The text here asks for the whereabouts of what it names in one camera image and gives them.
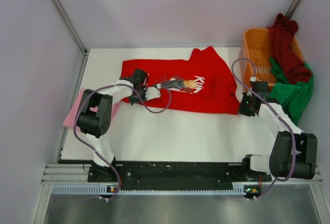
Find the red teddy bear t-shirt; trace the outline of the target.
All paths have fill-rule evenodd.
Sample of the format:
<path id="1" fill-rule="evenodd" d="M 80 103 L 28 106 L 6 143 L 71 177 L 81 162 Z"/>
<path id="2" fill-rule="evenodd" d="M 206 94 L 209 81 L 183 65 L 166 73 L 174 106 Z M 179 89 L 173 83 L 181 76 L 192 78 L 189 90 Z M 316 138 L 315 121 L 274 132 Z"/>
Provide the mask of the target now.
<path id="1" fill-rule="evenodd" d="M 238 113 L 236 81 L 212 46 L 193 49 L 189 60 L 126 60 L 122 63 L 121 77 L 132 76 L 136 69 L 148 74 L 148 86 L 161 85 L 161 96 L 146 101 L 148 107 L 210 114 Z"/>

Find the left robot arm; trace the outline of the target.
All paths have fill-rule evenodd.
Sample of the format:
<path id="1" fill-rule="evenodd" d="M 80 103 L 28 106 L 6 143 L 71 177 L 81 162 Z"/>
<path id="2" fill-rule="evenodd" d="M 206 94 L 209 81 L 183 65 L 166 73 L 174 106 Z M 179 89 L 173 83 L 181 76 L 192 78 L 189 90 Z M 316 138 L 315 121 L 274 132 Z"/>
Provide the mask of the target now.
<path id="1" fill-rule="evenodd" d="M 112 85 L 86 89 L 82 94 L 74 120 L 74 135 L 92 150 L 93 162 L 100 166 L 99 175 L 106 181 L 117 175 L 116 167 L 111 165 L 114 154 L 106 137 L 114 106 L 125 98 L 131 105 L 159 98 L 160 90 L 147 86 L 148 77 L 145 71 L 136 69 L 133 75 L 122 77 Z"/>

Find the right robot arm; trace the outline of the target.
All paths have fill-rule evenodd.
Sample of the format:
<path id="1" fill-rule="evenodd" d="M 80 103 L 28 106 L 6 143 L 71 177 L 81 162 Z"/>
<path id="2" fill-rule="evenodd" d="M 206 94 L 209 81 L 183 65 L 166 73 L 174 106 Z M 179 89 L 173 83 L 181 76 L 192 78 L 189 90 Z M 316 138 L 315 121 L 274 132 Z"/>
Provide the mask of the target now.
<path id="1" fill-rule="evenodd" d="M 316 171 L 318 140 L 298 128 L 286 115 L 279 102 L 270 97 L 267 82 L 251 78 L 251 88 L 243 93 L 239 114 L 262 119 L 275 137 L 269 155 L 247 155 L 240 169 L 244 179 L 251 181 L 260 172 L 277 178 L 312 179 Z"/>

